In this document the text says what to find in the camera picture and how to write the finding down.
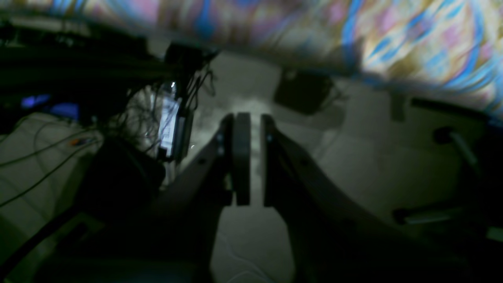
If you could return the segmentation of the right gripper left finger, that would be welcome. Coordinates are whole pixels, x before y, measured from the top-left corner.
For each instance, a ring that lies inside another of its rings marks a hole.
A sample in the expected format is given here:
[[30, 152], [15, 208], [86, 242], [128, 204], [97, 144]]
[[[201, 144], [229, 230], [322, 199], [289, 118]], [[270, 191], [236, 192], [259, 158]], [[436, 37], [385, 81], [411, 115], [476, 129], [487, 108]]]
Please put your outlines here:
[[223, 208], [250, 204], [250, 130], [249, 113], [226, 115], [151, 205], [91, 237], [79, 256], [208, 265]]

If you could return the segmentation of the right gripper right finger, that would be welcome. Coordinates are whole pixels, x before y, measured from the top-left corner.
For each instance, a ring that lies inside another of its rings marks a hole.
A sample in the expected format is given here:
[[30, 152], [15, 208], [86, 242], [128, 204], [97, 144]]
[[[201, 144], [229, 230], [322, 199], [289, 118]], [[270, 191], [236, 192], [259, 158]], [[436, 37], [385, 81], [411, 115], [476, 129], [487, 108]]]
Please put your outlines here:
[[261, 116], [264, 204], [287, 224], [300, 276], [443, 276], [451, 256], [404, 236], [356, 204], [309, 153]]

